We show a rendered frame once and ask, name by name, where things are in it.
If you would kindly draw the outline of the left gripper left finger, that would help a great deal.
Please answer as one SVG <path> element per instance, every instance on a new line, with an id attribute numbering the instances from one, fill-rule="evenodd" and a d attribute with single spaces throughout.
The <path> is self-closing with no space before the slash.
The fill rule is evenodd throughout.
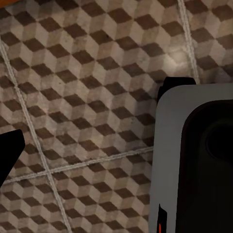
<path id="1" fill-rule="evenodd" d="M 0 134 L 0 187 L 25 148 L 21 129 Z"/>

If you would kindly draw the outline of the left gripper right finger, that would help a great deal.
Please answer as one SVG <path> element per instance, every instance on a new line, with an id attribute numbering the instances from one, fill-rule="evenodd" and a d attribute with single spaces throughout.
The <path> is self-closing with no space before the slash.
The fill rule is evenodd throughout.
<path id="1" fill-rule="evenodd" d="M 222 129 L 217 146 L 233 168 L 233 131 Z"/>

